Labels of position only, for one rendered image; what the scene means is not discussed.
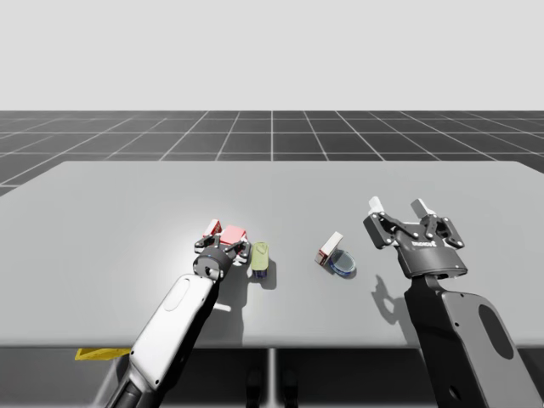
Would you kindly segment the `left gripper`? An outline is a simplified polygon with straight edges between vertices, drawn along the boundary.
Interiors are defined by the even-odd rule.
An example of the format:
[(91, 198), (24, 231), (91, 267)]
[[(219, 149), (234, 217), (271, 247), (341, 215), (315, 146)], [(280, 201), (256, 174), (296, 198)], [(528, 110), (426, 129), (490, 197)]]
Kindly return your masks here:
[(196, 275), (212, 281), (222, 281), (233, 263), (246, 264), (251, 255), (249, 241), (237, 241), (220, 249), (220, 234), (205, 235), (194, 245), (195, 252), (201, 252), (193, 263)]

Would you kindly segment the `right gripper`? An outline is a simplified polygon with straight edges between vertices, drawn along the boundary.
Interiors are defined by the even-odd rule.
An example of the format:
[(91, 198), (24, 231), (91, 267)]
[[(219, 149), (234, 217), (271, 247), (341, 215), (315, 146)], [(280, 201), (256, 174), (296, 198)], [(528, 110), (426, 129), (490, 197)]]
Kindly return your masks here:
[(406, 278), (433, 275), (445, 279), (468, 272), (468, 267), (455, 250), (465, 245), (453, 223), (428, 208), (422, 199), (415, 199), (411, 208), (424, 227), (427, 241), (417, 240), (416, 224), (389, 216), (377, 196), (369, 200), (369, 206), (370, 211), (363, 221), (367, 233), (377, 249), (397, 245), (399, 265)]

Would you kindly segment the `pink cube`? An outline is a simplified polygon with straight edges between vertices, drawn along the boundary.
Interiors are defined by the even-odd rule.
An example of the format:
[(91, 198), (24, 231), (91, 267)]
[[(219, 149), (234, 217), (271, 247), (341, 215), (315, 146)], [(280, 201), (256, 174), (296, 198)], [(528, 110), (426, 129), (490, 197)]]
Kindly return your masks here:
[(247, 232), (245, 229), (234, 225), (227, 225), (221, 232), (221, 244), (230, 246), (239, 241), (247, 241)]

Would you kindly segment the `green and blue rectangular can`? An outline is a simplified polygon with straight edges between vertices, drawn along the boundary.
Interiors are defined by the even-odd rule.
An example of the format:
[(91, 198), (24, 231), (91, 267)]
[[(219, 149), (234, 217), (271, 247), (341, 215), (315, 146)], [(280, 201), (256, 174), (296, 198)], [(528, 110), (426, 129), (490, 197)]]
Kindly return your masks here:
[(252, 275), (256, 279), (264, 279), (269, 270), (269, 245), (266, 242), (255, 242), (252, 246)]

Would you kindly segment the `blue flat can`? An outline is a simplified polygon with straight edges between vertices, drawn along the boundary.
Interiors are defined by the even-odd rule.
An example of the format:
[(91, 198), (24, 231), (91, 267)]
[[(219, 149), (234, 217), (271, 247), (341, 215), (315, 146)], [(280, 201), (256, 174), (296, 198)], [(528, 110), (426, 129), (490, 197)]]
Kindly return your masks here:
[(342, 277), (349, 277), (356, 271), (354, 258), (346, 251), (337, 249), (329, 258), (331, 270)]

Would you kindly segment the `red and white carton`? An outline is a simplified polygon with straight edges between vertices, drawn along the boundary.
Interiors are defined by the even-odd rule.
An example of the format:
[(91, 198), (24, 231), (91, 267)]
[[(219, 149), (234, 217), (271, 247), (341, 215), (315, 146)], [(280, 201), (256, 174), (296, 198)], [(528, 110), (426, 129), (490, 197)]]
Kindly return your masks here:
[(342, 239), (343, 235), (335, 231), (320, 247), (314, 258), (315, 262), (321, 266), (325, 265), (331, 258), (332, 254), (337, 250), (337, 247)]

